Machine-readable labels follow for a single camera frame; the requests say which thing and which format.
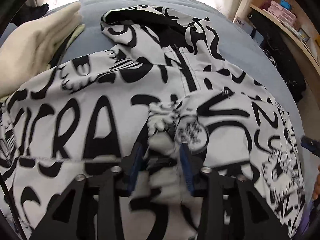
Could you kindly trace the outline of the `black white graffiti print garment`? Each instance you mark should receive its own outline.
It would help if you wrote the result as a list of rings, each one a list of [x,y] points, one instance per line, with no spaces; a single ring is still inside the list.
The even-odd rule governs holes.
[[[112,48],[1,104],[1,239],[292,239],[305,193],[289,114],[221,56],[212,21],[136,5],[104,13],[101,31]],[[200,196],[182,143],[202,159]]]

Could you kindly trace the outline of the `black clothes pile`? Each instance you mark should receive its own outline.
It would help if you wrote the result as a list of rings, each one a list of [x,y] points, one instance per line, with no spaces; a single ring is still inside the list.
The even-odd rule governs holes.
[[[39,7],[30,7],[24,4],[15,15],[16,25],[22,25],[25,22],[33,21],[44,16],[49,10],[49,4],[45,3]]]

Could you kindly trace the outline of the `blue-grey bed sheet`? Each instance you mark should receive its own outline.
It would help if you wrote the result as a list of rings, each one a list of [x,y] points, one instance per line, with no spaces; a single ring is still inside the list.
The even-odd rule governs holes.
[[[267,88],[288,111],[296,139],[300,142],[304,129],[298,107],[287,85],[270,60],[247,33],[227,20],[217,10],[196,0],[82,0],[80,13],[86,27],[67,50],[63,62],[112,48],[112,41],[100,30],[102,14],[112,9],[138,4],[167,7],[196,18],[208,17],[213,22],[213,28],[219,36],[218,49],[222,57],[240,67]]]

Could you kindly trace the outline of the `light green folded garment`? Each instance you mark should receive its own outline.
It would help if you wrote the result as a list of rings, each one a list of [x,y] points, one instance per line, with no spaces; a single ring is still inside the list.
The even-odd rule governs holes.
[[[73,32],[66,38],[65,50],[67,50],[71,44],[82,34],[85,29],[85,24],[78,25]]]

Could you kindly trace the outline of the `black bag by bed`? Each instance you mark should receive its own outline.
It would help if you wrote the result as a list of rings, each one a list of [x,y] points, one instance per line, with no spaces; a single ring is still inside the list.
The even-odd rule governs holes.
[[[247,18],[254,25],[258,33],[263,36],[260,48],[274,64],[275,68],[285,81],[294,101],[303,99],[306,83],[300,68],[288,46],[280,35],[280,29],[259,12],[252,10]]]

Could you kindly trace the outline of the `cream folded garment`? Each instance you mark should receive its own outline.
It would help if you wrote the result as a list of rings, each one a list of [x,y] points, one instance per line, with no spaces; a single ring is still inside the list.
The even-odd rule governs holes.
[[[59,46],[82,21],[80,2],[25,22],[1,46],[1,97],[44,72]]]

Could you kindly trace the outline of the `wooden shelf unit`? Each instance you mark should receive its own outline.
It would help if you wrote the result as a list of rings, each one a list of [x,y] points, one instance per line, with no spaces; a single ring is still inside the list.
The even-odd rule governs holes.
[[[291,13],[296,16],[293,25],[289,26],[287,21],[281,21],[272,12],[265,9],[265,4],[268,1],[275,1],[279,4],[282,0],[252,0],[249,7],[263,15],[280,29],[284,41],[302,71],[311,70],[315,75],[319,75],[319,49],[313,40],[317,37],[318,32],[310,18],[296,0],[285,0],[292,5]]]

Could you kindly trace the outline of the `pink storage boxes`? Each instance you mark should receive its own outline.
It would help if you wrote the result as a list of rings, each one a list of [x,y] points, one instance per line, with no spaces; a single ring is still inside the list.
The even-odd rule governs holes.
[[[286,22],[291,26],[294,26],[296,23],[296,16],[275,1],[271,1],[271,4],[268,7],[267,11],[281,22]]]

